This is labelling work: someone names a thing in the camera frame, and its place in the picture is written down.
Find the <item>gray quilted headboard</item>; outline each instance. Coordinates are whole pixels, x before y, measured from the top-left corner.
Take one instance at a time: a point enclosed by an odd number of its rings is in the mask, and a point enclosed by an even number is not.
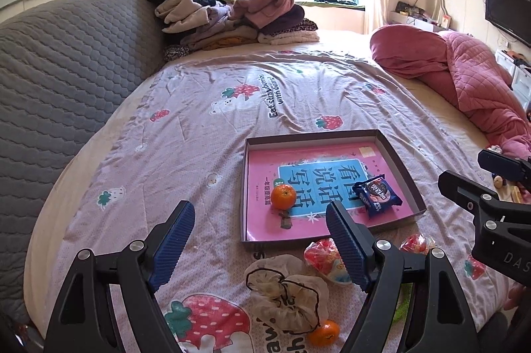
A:
[[[68,162],[163,60],[146,0],[56,0],[0,24],[0,309],[29,321],[24,263]]]

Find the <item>pile of folded clothes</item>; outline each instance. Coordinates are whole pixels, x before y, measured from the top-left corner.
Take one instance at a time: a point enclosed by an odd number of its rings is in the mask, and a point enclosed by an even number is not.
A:
[[[256,42],[319,41],[317,25],[294,0],[163,0],[155,16],[165,24],[166,61]]]

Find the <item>open box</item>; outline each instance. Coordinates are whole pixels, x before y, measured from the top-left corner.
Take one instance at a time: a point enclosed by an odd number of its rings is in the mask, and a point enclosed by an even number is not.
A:
[[[385,174],[402,199],[369,218],[352,185]],[[270,193],[277,183],[297,191],[289,217],[271,208]],[[247,139],[245,142],[241,240],[277,243],[330,236],[325,221],[328,203],[340,200],[352,219],[373,232],[412,223],[426,205],[410,173],[379,130],[288,134]]]

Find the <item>plastic bag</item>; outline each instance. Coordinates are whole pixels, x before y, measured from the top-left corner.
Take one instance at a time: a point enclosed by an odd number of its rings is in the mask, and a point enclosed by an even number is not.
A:
[[[401,251],[415,252],[416,254],[428,254],[429,250],[435,248],[435,239],[422,233],[416,233],[407,238],[402,245]]]
[[[333,239],[320,239],[310,243],[304,251],[304,260],[333,283],[342,286],[352,284]]]
[[[304,334],[328,319],[328,286],[305,275],[304,262],[290,254],[257,260],[245,270],[255,318],[279,331]]]

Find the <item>red plastic package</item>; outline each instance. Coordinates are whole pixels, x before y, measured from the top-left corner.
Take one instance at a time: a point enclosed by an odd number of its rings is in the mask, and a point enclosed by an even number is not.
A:
[[[352,284],[333,239],[320,239],[310,243],[304,251],[304,260],[324,278],[336,284]]]
[[[435,248],[435,239],[431,236],[416,233],[407,238],[402,245],[401,251],[415,252],[416,254],[428,254],[429,250]]]

